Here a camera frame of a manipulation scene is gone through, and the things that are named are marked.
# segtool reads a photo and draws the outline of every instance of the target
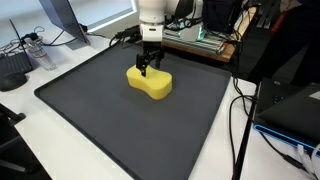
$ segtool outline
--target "white cable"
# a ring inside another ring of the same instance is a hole
[[[298,154],[300,156],[301,163],[306,168],[309,174],[314,174],[313,165],[310,157],[304,152],[304,148],[301,144],[298,144]]]
[[[317,157],[317,152],[319,150],[320,150],[320,144],[318,144],[318,146],[313,150],[312,156],[311,156],[311,161],[312,161],[312,165],[313,165],[313,169],[314,169],[314,174],[318,179],[320,178],[320,166],[319,166],[319,159]]]

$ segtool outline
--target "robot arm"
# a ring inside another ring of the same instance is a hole
[[[142,76],[146,76],[146,68],[152,60],[156,60],[156,68],[159,68],[160,61],[164,58],[161,45],[164,15],[174,15],[179,19],[194,15],[196,1],[200,0],[139,0],[143,54],[137,55],[136,67]]]

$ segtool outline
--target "yellow foam object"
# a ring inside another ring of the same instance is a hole
[[[141,71],[136,66],[129,68],[127,78],[130,86],[146,92],[156,100],[166,97],[172,90],[171,74],[150,66],[146,68],[146,77],[141,75]]]

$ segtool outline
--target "monitor stand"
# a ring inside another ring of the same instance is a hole
[[[90,45],[90,43],[84,43],[82,41],[80,41],[79,39],[76,39],[72,42],[69,42],[67,44],[65,44],[68,48],[70,48],[71,50],[77,50],[77,49],[81,49],[81,48],[84,48],[88,45]]]

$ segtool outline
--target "mat border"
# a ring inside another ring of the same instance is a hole
[[[76,67],[70,69],[69,71],[61,74],[60,76],[54,78],[53,80],[47,82],[46,84],[38,87],[37,89],[34,90],[34,95],[39,98],[42,102],[44,102],[46,105],[48,105],[51,109],[53,109],[55,112],[57,112],[63,119],[65,119],[66,121],[68,121],[73,127],[75,127],[82,135],[84,135],[88,140],[90,140],[95,146],[97,146],[103,153],[105,153],[110,159],[112,159],[119,167],[121,167],[126,173],[128,173],[128,175],[130,175],[133,179],[136,179],[136,180],[142,180],[141,177],[139,177],[135,172],[133,172],[129,167],[127,167],[124,163],[122,163],[119,159],[117,159],[116,156],[114,156],[110,151],[108,151],[103,145],[101,145],[98,141],[96,141],[93,137],[91,137],[91,135],[89,133],[87,133],[85,130],[83,130],[79,125],[77,125],[76,123],[74,123],[70,118],[68,118],[64,113],[62,113],[61,111],[59,111],[57,108],[55,108],[51,103],[47,102],[44,98],[42,98],[40,96],[40,91],[44,88],[47,88],[48,86],[50,86],[51,84],[55,83],[56,81],[60,80],[60,79],[63,79],[65,76],[73,73],[74,71],[78,70],[79,68],[81,68],[82,66],[85,66],[86,64],[88,64],[89,62],[91,61],[94,61],[98,56],[106,53],[107,51],[110,51],[111,49],[113,48],[117,48],[117,46],[113,46],[113,47],[110,47],[110,48],[107,48],[101,52],[99,52],[98,54],[94,55],[93,57],[91,57],[90,59],[80,63],[79,65],[77,65]],[[130,47],[130,49],[134,49],[134,50],[137,50],[137,46],[133,46],[133,47]],[[168,59],[170,59],[170,56],[174,56],[172,54],[166,54],[165,57],[169,56]],[[209,71],[209,72],[214,72],[214,73],[217,73],[218,75],[221,75],[221,76],[224,76],[226,78],[226,82],[224,84],[224,93],[223,93],[223,96],[220,97],[219,99],[219,104],[221,104],[222,102],[222,99],[225,95],[225,92],[228,88],[228,85],[229,85],[229,82],[230,82],[230,79],[231,79],[231,72],[228,72],[228,71],[224,71],[224,70],[221,70],[221,69],[218,69],[218,68],[215,68],[215,67],[211,67],[211,66],[207,66],[207,65],[204,65],[204,64],[200,64],[200,63],[197,63],[197,62],[193,62],[193,61],[189,61],[189,60],[185,60],[185,59],[182,59],[180,57],[175,57],[175,58],[178,58],[178,59],[181,59],[181,60],[184,60],[184,61],[181,61],[179,63],[183,64],[183,65],[187,65],[187,66],[191,66],[191,67],[196,67],[196,68],[199,68],[201,70],[205,70],[205,71]],[[190,177],[190,174],[194,168],[194,165],[195,163],[197,162],[198,160],[198,157],[200,155],[200,152],[202,150],[202,147],[208,137],[208,134],[210,132],[210,129],[212,127],[212,124],[214,122],[214,119],[217,115],[217,112],[219,110],[220,106],[217,108],[215,114],[213,115],[213,119],[211,120],[210,122],[210,125],[208,126],[209,128],[206,130],[206,134],[205,134],[205,138],[202,142],[200,142],[200,148],[199,148],[199,151],[197,152],[196,156],[195,156],[195,160],[191,166],[191,169],[188,171],[189,173],[186,174],[186,179],[188,179]]]

